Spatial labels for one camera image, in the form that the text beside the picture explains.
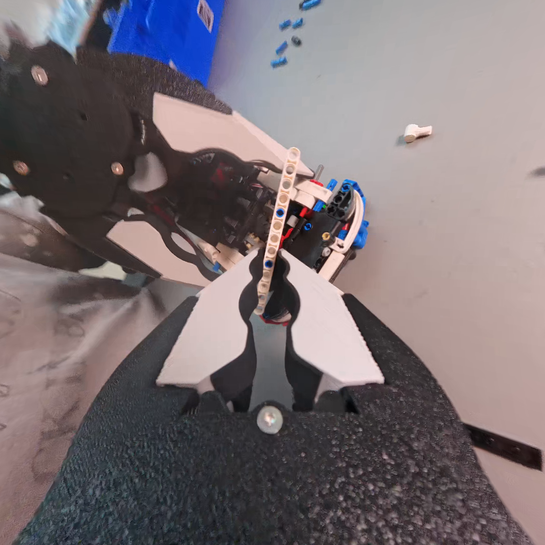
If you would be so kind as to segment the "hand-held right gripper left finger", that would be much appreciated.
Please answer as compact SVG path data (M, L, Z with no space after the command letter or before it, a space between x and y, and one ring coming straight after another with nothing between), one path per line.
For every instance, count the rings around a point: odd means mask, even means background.
M248 412L256 372L251 316L257 306L260 251L201 290L156 384L218 393Z

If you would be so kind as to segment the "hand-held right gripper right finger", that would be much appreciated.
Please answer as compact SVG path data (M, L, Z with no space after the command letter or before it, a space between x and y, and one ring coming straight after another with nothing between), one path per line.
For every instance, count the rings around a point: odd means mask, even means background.
M286 328L284 368L293 396L293 410L315 409L324 394L334 393L338 408L350 388L386 383L344 293L285 249L282 291L290 323Z

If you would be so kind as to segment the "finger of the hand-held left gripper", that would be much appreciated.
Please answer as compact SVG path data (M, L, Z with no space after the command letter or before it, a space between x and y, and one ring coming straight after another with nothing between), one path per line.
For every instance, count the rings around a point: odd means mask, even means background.
M282 172L289 155L289 148L238 112L226 114L159 92L154 95L152 121L177 151L225 151L276 173Z
M164 281L209 284L222 274L184 231L164 225L140 209L128 209L127 216L106 237Z

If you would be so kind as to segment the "white holed building beam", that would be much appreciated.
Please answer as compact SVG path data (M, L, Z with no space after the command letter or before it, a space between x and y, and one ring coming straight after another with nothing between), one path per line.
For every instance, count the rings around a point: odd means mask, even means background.
M269 297L269 290L273 281L273 274L275 269L276 259L281 247L281 240L283 236L283 229L285 218L288 216L288 209L293 192L293 186L297 177L297 167L300 160L300 151L298 148L292 147L288 150L288 156L284 162L283 172L281 175L279 187L277 197L273 211L271 225L269 229L269 236L264 248L264 256L262 260L262 278L257 283L257 306L255 307L254 314L262 315L267 300Z

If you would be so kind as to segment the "building block toy car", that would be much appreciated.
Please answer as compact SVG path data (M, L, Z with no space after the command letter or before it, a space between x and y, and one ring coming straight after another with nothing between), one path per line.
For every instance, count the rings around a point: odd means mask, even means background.
M226 154L202 154L188 162L182 175L165 189L167 214L182 231L210 246L210 263L227 270L227 249L236 256L264 247L269 236L281 173L264 172ZM333 282L356 252L364 248L368 222L366 199L358 182L296 178L279 249Z

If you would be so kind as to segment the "grey desk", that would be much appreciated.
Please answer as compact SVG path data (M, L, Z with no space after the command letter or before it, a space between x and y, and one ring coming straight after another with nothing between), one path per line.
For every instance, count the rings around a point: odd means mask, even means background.
M337 277L463 421L544 451L544 1L226 1L210 90L371 223ZM405 126L432 126L403 142Z

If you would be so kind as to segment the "blue plastic box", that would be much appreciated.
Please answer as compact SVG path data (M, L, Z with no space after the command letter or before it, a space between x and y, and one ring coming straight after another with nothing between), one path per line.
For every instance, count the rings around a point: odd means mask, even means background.
M103 14L110 53L150 58L208 85L223 0L129 0Z

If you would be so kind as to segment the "grey printed sweatshirt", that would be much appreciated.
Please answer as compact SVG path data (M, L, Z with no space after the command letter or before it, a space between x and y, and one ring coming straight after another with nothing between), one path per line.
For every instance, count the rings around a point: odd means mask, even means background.
M103 261L52 226L39 201L0 201L0 543L12 544L54 480L113 371L185 298L83 275Z

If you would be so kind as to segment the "black Lego axle rod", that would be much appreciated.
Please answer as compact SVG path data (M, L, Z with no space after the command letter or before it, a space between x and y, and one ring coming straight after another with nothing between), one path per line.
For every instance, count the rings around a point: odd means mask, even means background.
M544 470L544 455L539 448L477 426L469 424L463 424L463 426L475 448L528 469L537 471Z

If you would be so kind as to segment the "white building connector piece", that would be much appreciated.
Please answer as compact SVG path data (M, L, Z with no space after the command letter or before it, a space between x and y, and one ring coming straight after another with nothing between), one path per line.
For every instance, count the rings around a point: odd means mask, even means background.
M403 142L409 144L417 140L430 137L432 134L432 126L418 126L416 124L409 124L404 129Z

